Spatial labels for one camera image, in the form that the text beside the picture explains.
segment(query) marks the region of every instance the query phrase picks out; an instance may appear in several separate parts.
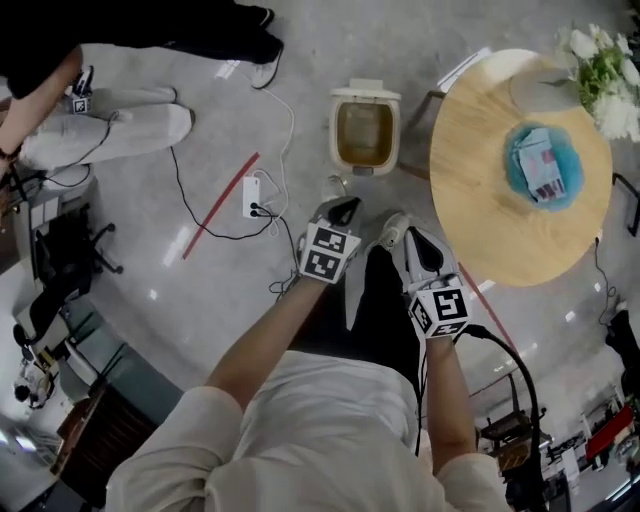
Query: wooden tabletop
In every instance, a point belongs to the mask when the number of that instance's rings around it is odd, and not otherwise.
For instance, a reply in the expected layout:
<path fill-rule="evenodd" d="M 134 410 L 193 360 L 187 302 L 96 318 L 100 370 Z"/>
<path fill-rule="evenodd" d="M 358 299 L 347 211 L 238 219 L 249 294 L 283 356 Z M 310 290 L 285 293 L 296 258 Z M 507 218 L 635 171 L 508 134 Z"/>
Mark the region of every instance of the wooden tabletop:
<path fill-rule="evenodd" d="M 447 93 L 431 143 L 438 218 L 456 257 L 484 279 L 540 284 L 566 272 L 594 242 L 611 195 L 609 144 L 582 108 L 525 114 L 511 101 L 509 79 L 553 64 L 527 50 L 503 50 L 470 67 Z M 511 190 L 506 138 L 525 121 L 560 126 L 580 155 L 585 184 L 561 212 L 538 210 Z"/>

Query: vase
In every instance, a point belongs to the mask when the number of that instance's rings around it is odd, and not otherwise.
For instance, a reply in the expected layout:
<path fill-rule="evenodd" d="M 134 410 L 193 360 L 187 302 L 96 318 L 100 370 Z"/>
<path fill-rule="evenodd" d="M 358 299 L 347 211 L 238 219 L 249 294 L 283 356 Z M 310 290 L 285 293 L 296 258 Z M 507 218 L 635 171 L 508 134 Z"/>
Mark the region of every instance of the vase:
<path fill-rule="evenodd" d="M 509 84 L 513 103 L 523 112 L 562 112 L 581 106 L 578 88 L 564 69 L 526 71 Z"/>

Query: polished concrete floor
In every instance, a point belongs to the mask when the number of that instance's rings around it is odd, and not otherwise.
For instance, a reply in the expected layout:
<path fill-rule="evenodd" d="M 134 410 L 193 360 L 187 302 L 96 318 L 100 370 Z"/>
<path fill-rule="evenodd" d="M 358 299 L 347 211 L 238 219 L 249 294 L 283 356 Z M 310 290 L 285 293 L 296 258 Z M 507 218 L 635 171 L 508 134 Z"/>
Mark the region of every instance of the polished concrete floor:
<path fill-rule="evenodd" d="M 271 90 L 295 112 L 296 126 L 286 159 L 291 204 L 286 218 L 294 236 L 319 204 L 332 174 L 328 152 L 330 90 L 350 78 L 378 78 L 403 95 L 410 114 L 426 90 L 463 59 L 484 46 L 527 48 L 551 54 L 560 26 L 596 22 L 624 31 L 623 0 L 271 0 L 279 18 L 273 31 L 286 50 Z M 88 46 L 97 86 L 170 85 L 179 102 L 196 113 L 193 132 L 176 146 L 188 201 L 203 218 L 229 181 L 255 153 L 254 169 L 267 170 L 281 186 L 278 156 L 287 138 L 289 114 L 272 97 L 255 92 L 235 71 L 217 78 L 222 63 L 167 50 Z M 247 65 L 240 69 L 249 72 Z M 403 158 L 424 160 L 429 120 L 403 147 Z M 616 169 L 640 182 L 640 152 L 629 143 L 613 146 Z M 113 327 L 156 368 L 185 388 L 202 381 L 224 351 L 274 301 L 269 284 L 289 275 L 292 258 L 286 236 L 268 234 L 244 241 L 205 235 L 186 260 L 181 254 L 196 227 L 185 209 L 168 151 L 96 165 L 100 220 L 115 222 L 108 254 L 125 266 L 122 276 L 105 275 L 92 300 Z M 429 184 L 394 172 L 361 180 L 354 191 L 370 217 L 402 207 L 439 232 Z M 276 203 L 278 209 L 282 202 Z M 629 299 L 640 329 L 640 239 L 624 229 L 629 197 L 614 189 L 604 225 L 600 260 L 609 280 Z M 260 221 L 241 216 L 241 189 L 230 195 L 210 224 L 218 233 L 240 235 Z M 350 277 L 350 311 L 361 288 L 362 264 Z M 593 249 L 565 275 L 526 289 L 485 282 L 486 297 L 539 382 L 551 414 L 546 429 L 568 435 L 585 404 L 617 381 L 620 365 L 604 346 L 597 319 L 604 307 L 602 276 Z M 477 300 L 476 320 L 495 326 Z M 488 342 L 459 344 L 473 404 L 479 417 L 509 397 L 506 379 L 513 363 Z M 522 381 L 516 377 L 519 389 Z"/>

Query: white cable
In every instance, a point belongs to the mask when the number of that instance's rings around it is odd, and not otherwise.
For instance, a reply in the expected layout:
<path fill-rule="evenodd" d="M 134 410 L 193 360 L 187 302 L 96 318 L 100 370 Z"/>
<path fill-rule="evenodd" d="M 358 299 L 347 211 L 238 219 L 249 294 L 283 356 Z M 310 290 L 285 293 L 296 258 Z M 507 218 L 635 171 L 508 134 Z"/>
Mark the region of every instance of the white cable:
<path fill-rule="evenodd" d="M 240 71 L 240 74 L 244 76 L 249 82 L 251 82 L 251 79 L 247 75 L 245 75 L 242 71 Z M 284 157 L 287 155 L 289 151 L 289 146 L 291 146 L 291 140 L 293 139 L 293 132 L 295 131 L 295 127 L 296 127 L 296 115 L 293 113 L 293 109 L 285 101 L 278 98 L 278 96 L 273 94 L 271 91 L 269 91 L 268 89 L 260 89 L 260 91 L 268 94 L 269 96 L 274 98 L 276 101 L 278 101 L 278 103 L 284 105 L 286 109 L 289 111 L 289 116 L 291 117 L 291 129 L 289 130 L 289 137 L 287 137 L 287 142 L 283 146 L 282 151 L 280 151 L 280 171 L 282 173 L 282 189 L 284 190 L 285 204 L 284 204 L 284 208 L 280 211 L 280 213 L 276 216 L 276 218 L 272 219 L 272 223 L 269 226 L 269 234 L 272 237 L 276 237 L 280 233 L 280 228 L 278 227 L 277 223 L 282 218 L 284 213 L 287 211 L 287 208 L 289 208 L 289 202 L 290 202 L 289 186 L 287 185 L 287 173 L 284 166 Z M 271 228 L 274 225 L 276 226 L 276 230 L 272 231 Z"/>
<path fill-rule="evenodd" d="M 276 185 L 275 181 L 273 181 L 273 178 L 271 178 L 269 173 L 267 171 L 265 171 L 264 169 L 256 169 L 255 171 L 253 171 L 251 173 L 251 176 L 255 176 L 258 173 L 264 174 L 266 176 L 266 178 L 269 180 L 269 183 L 271 183 L 273 185 L 273 188 L 275 188 L 278 191 L 278 195 L 282 194 L 282 190 L 280 190 L 280 187 L 278 185 Z M 262 203 L 262 206 L 269 206 L 274 201 L 275 201 L 275 199 L 269 199 L 268 201 L 265 201 L 264 203 Z"/>

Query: black cable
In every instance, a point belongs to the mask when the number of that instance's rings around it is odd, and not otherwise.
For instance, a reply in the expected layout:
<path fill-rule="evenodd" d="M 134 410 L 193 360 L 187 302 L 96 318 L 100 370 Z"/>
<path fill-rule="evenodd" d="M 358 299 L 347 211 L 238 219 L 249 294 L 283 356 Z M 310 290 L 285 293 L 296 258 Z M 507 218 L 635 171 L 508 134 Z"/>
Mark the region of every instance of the black cable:
<path fill-rule="evenodd" d="M 258 204 L 252 204 L 251 205 L 253 207 L 254 210 L 262 210 L 266 213 L 266 215 L 260 215 L 258 214 L 258 217 L 269 217 L 270 219 L 277 219 L 277 217 L 271 213 L 271 211 L 269 211 L 267 208 L 264 208 Z M 273 293 L 274 295 L 276 295 L 276 302 L 278 302 L 282 297 L 285 296 L 285 294 L 289 291 L 289 289 L 298 281 L 299 279 L 299 274 L 298 274 L 298 258 L 296 256 L 296 246 L 293 243 L 293 237 L 291 236 L 291 229 L 289 229 L 289 224 L 287 223 L 287 221 L 284 219 L 284 217 L 280 217 L 280 219 L 282 221 L 282 223 L 284 224 L 284 227 L 287 230 L 287 235 L 289 237 L 289 244 L 291 245 L 291 255 L 293 256 L 293 263 L 294 263 L 294 268 L 291 269 L 289 271 L 289 277 L 287 277 L 284 280 L 281 281 L 274 281 L 273 283 L 271 283 L 269 285 L 269 292 Z"/>
<path fill-rule="evenodd" d="M 85 181 L 87 181 L 89 179 L 89 176 L 91 176 L 91 164 L 85 164 L 87 166 L 87 174 L 85 175 L 84 178 L 82 178 L 78 183 L 75 183 L 73 185 L 63 185 L 62 183 L 53 180 L 51 178 L 48 178 L 47 176 L 44 176 L 42 179 L 44 181 L 50 181 L 51 183 L 55 183 L 56 185 L 58 185 L 59 187 L 63 187 L 63 188 L 76 188 L 79 187 L 80 185 L 82 185 Z"/>
<path fill-rule="evenodd" d="M 277 219 L 277 217 L 273 213 L 271 213 L 269 210 L 267 210 L 263 206 L 260 206 L 259 204 L 255 205 L 255 209 L 262 210 L 263 212 L 265 212 L 267 214 L 267 215 L 258 215 L 259 217 L 267 217 L 268 216 L 268 217 L 271 217 L 272 219 Z M 284 224 L 284 227 L 287 230 L 287 235 L 289 237 L 289 244 L 291 244 L 291 254 L 293 256 L 293 263 L 297 267 L 298 266 L 298 257 L 296 256 L 296 246 L 293 243 L 293 237 L 291 236 L 291 230 L 289 229 L 289 224 L 284 219 L 284 217 L 280 217 L 279 220 L 282 221 L 282 223 Z"/>
<path fill-rule="evenodd" d="M 57 176 L 58 174 L 60 174 L 62 171 L 66 171 L 67 169 L 69 169 L 70 167 L 73 167 L 74 165 L 78 165 L 80 162 L 82 162 L 85 158 L 87 158 L 91 153 L 93 153 L 96 149 L 98 149 L 99 147 L 101 147 L 106 140 L 109 138 L 109 135 L 111 134 L 111 127 L 113 126 L 113 122 L 117 119 L 117 117 L 120 115 L 120 112 L 118 112 L 117 110 L 115 112 L 112 112 L 111 115 L 109 116 L 109 119 L 107 120 L 107 128 L 104 132 L 104 136 L 102 137 L 102 140 L 100 140 L 100 142 L 98 142 L 98 144 L 96 144 L 94 147 L 92 147 L 89 151 L 87 151 L 84 155 L 82 155 L 78 160 L 76 160 L 75 162 L 73 162 L 72 164 L 69 165 L 65 165 L 64 167 L 60 167 L 59 169 L 56 169 L 56 171 L 52 174 L 52 177 Z"/>
<path fill-rule="evenodd" d="M 596 268 L 598 269 L 598 271 L 600 271 L 600 273 L 602 274 L 602 277 L 604 277 L 604 285 L 605 285 L 604 310 L 602 311 L 602 313 L 600 314 L 600 317 L 598 318 L 598 323 L 600 325 L 607 326 L 607 323 L 603 322 L 602 318 L 604 317 L 604 315 L 607 314 L 607 311 L 609 311 L 609 301 L 618 294 L 618 289 L 615 286 L 609 287 L 609 279 L 607 279 L 607 274 L 605 274 L 604 270 L 602 270 L 602 268 L 598 264 L 598 247 L 600 247 L 600 239 L 596 237 L 596 248 L 593 252 L 593 255 L 594 255 Z"/>
<path fill-rule="evenodd" d="M 189 206 L 189 203 L 187 202 L 187 197 L 185 196 L 185 193 L 184 193 L 182 182 L 180 181 L 180 167 L 178 167 L 178 159 L 176 158 L 176 153 L 173 150 L 173 147 L 169 147 L 169 150 L 171 151 L 171 156 L 173 157 L 173 163 L 176 166 L 176 180 L 178 181 L 178 187 L 180 187 L 180 193 L 182 194 L 182 201 L 184 202 L 184 205 L 187 207 L 187 210 L 189 210 L 189 213 L 191 214 L 191 218 L 193 219 L 193 222 L 195 222 L 196 225 L 204 229 L 212 237 L 224 238 L 226 240 L 244 240 L 245 238 L 253 238 L 254 236 L 261 235 L 271 225 L 271 220 L 269 220 L 269 222 L 260 231 L 252 233 L 250 235 L 243 235 L 243 236 L 218 235 L 217 233 L 214 233 L 213 231 L 211 231 L 207 226 L 205 226 L 204 224 L 199 222 L 198 219 L 196 219 L 196 216 L 193 213 L 191 206 Z"/>
<path fill-rule="evenodd" d="M 418 397 L 418 440 L 416 441 L 416 457 L 420 454 L 420 437 L 422 435 L 422 404 L 424 402 L 424 391 L 427 388 L 427 375 L 424 366 L 427 362 L 427 347 L 424 347 L 424 356 L 420 365 L 420 396 Z"/>
<path fill-rule="evenodd" d="M 537 498 L 539 499 L 537 503 L 532 503 L 529 509 L 536 512 L 546 511 L 544 500 L 544 477 L 542 476 L 542 463 L 540 457 L 540 409 L 538 406 L 538 395 L 533 383 L 533 378 L 529 373 L 529 369 L 520 358 L 520 354 L 518 354 L 517 350 L 492 334 L 486 327 L 482 325 L 469 324 L 465 328 L 464 332 L 474 338 L 489 339 L 496 343 L 500 348 L 502 348 L 502 350 L 509 354 L 511 359 L 513 359 L 522 372 L 522 376 L 524 377 L 524 381 L 527 385 L 527 390 L 529 391 L 531 398 L 531 455 L 525 464 L 531 463 L 537 470 L 535 475 L 535 484 L 538 489 Z"/>

